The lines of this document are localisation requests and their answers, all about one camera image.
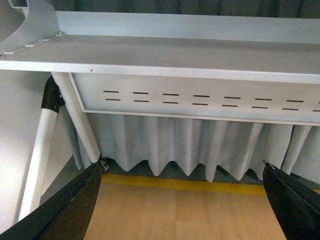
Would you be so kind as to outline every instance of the wall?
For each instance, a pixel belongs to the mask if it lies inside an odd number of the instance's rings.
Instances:
[[[12,34],[23,20],[21,13],[8,7],[6,0],[0,0],[1,40]],[[47,72],[0,70],[0,233],[18,219],[43,90],[49,76]],[[64,121],[58,114],[44,188],[71,156]]]

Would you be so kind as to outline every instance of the gray curtain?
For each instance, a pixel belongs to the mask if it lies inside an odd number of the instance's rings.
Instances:
[[[320,0],[53,0],[58,11],[320,18]]]

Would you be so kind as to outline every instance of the yellow floor stripe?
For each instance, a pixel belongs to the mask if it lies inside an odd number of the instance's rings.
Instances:
[[[231,194],[249,194],[265,196],[266,191],[263,185],[207,182],[195,180],[180,180],[170,178],[158,178],[148,176],[132,176],[118,174],[102,175],[102,183],[114,183],[120,185],[131,185],[140,187],[166,188],[177,190],[192,190]]]

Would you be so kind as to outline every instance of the metal leg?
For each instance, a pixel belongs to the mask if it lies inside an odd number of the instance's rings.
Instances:
[[[26,217],[40,205],[42,187],[45,180],[46,167],[54,134],[57,113],[50,109],[43,108],[40,115],[38,130],[35,137],[30,168],[22,205],[19,214],[19,221]]]
[[[96,163],[100,157],[100,150],[92,132],[87,115],[82,111],[77,95],[71,84],[68,73],[52,72],[55,83],[59,86],[65,106],[71,116],[75,129],[83,143],[85,151],[92,163]]]

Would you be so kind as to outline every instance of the curtain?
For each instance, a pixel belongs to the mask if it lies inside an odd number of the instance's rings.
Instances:
[[[240,180],[248,169],[262,179],[266,160],[286,173],[320,183],[320,128],[173,117],[89,114],[103,157],[125,171],[148,160],[155,176],[170,161],[186,175],[205,165],[212,182],[217,166]]]
[[[53,0],[59,11],[320,18],[319,0]]]
[[[53,0],[56,10],[320,18],[319,0]],[[248,169],[262,179],[266,160],[320,184],[320,128],[299,125],[89,114],[103,157],[129,171],[148,160],[155,176],[175,161],[186,175],[217,166],[240,180]]]

